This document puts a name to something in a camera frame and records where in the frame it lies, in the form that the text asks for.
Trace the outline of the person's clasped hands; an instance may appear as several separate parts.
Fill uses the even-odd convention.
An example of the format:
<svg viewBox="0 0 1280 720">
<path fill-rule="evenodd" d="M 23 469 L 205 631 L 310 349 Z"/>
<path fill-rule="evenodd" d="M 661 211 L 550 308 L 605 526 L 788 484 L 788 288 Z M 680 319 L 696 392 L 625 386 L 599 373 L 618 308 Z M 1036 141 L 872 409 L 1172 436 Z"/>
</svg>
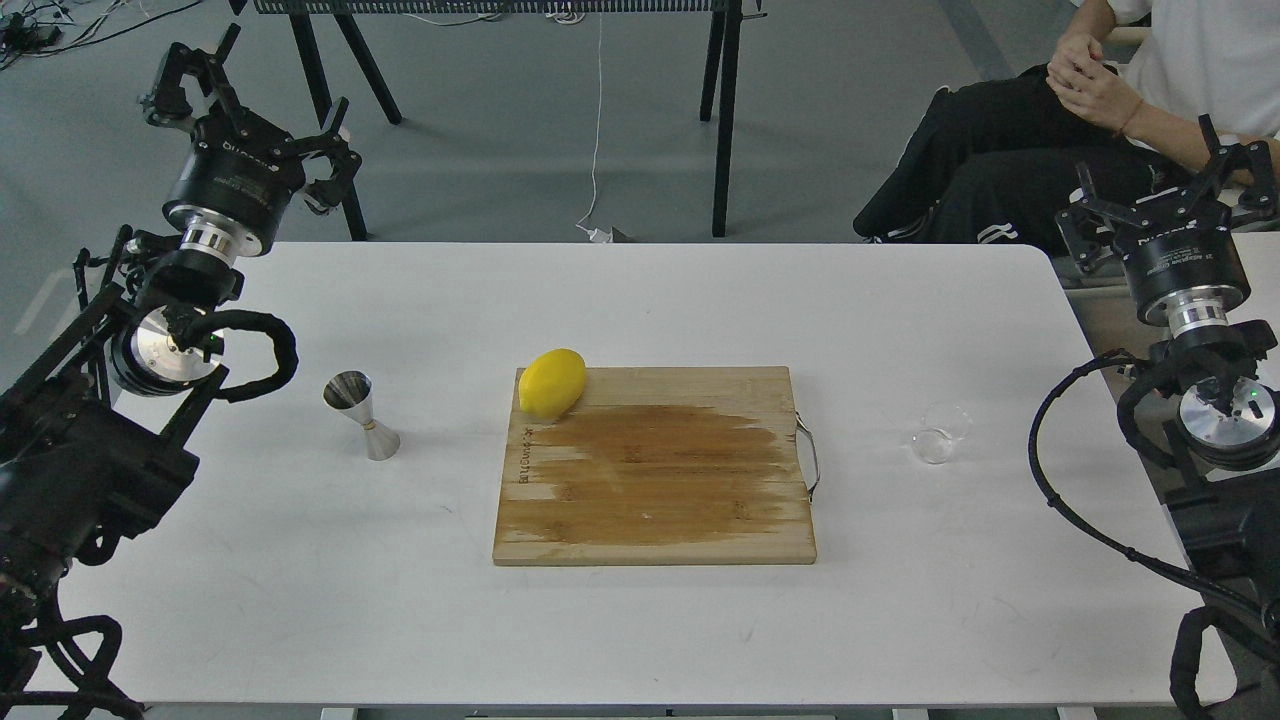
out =
<svg viewBox="0 0 1280 720">
<path fill-rule="evenodd" d="M 1059 40 L 1047 65 L 1046 82 L 1070 113 L 1123 136 L 1143 100 L 1103 63 L 1102 40 L 1107 35 L 1106 29 L 1068 32 Z"/>
</svg>

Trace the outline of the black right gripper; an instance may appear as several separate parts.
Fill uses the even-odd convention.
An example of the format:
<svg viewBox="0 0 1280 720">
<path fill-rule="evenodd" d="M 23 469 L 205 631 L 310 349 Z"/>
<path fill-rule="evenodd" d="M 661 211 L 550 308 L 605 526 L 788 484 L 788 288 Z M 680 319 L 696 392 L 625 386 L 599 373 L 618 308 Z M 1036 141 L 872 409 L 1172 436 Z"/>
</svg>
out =
<svg viewBox="0 0 1280 720">
<path fill-rule="evenodd" d="M 1060 279 L 1123 279 L 1147 325 L 1167 325 L 1172 300 L 1193 291 L 1222 300 L 1231 311 L 1251 296 L 1233 240 L 1233 223 L 1277 219 L 1277 186 L 1262 141 L 1224 142 L 1211 117 L 1198 117 L 1210 160 L 1180 192 L 1180 217 L 1161 227 L 1140 208 L 1098 196 L 1089 168 L 1076 164 L 1078 188 L 1056 224 L 1068 254 Z"/>
</svg>

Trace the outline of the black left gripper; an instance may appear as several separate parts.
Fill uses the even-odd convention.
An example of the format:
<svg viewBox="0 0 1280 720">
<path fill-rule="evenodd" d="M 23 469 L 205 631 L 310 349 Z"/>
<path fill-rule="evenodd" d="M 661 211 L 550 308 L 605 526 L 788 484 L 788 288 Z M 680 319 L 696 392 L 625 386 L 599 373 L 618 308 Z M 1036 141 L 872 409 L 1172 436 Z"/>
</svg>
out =
<svg viewBox="0 0 1280 720">
<path fill-rule="evenodd" d="M 269 252 L 293 193 L 326 215 L 348 199 L 362 164 L 342 133 L 346 97 L 317 135 L 303 138 L 241 105 L 224 69 L 239 33 L 239 24 L 229 24 L 212 53 L 172 44 L 150 92 L 140 97 L 147 124 L 191 133 L 189 156 L 163 211 L 182 232 L 180 249 L 215 258 Z M 183 87 L 187 77 L 212 100 L 200 119 Z M 307 179 L 305 163 L 319 158 L 329 161 L 329 177 Z"/>
</svg>

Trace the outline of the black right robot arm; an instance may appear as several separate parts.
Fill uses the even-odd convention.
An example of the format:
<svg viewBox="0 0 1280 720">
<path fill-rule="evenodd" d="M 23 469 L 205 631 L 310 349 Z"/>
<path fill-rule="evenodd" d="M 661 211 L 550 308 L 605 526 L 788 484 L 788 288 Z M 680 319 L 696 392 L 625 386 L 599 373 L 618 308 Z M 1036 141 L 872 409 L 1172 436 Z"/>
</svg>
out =
<svg viewBox="0 0 1280 720">
<path fill-rule="evenodd" d="M 1126 560 L 1206 598 L 1181 620 L 1172 651 L 1170 694 L 1188 719 L 1211 715 L 1197 691 L 1210 629 L 1263 662 L 1265 694 L 1277 702 L 1277 389 L 1260 377 L 1277 337 L 1265 320 L 1228 318 L 1251 296 L 1233 231 L 1274 219 L 1277 191 L 1263 142 L 1224 143 L 1208 117 L 1199 127 L 1206 168 L 1132 206 L 1098 196 L 1088 168 L 1078 167 L 1080 188 L 1056 218 L 1070 261 L 1080 275 L 1119 263 L 1137 319 L 1167 337 L 1147 357 L 1117 348 L 1073 369 L 1037 409 L 1027 446 L 1050 507 Z M 1184 533 L 1188 568 L 1092 527 L 1041 465 L 1041 425 L 1052 402 L 1105 368 L 1132 373 L 1116 406 L 1126 443 L 1180 478 L 1164 505 Z"/>
</svg>

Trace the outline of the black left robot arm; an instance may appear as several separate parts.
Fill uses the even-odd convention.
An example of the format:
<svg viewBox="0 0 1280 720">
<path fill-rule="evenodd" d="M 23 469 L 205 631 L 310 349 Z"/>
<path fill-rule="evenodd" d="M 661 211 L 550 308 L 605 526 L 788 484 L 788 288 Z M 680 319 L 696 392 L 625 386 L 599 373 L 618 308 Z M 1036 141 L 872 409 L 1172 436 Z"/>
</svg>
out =
<svg viewBox="0 0 1280 720">
<path fill-rule="evenodd" d="M 74 260 L 79 314 L 3 393 L 3 711 L 61 707 L 142 719 L 111 682 L 122 626 L 67 619 L 58 588 L 154 529 L 191 486 L 187 442 L 216 401 L 285 387 L 300 365 L 278 316 L 234 309 L 242 258 L 268 254 L 296 195 L 340 206 L 361 159 L 340 135 L 347 101 L 297 137 L 243 105 L 225 73 L 239 35 L 209 53 L 173 44 L 146 122 L 183 129 L 189 155 L 164 204 L 170 234 L 123 225 L 109 255 Z"/>
</svg>

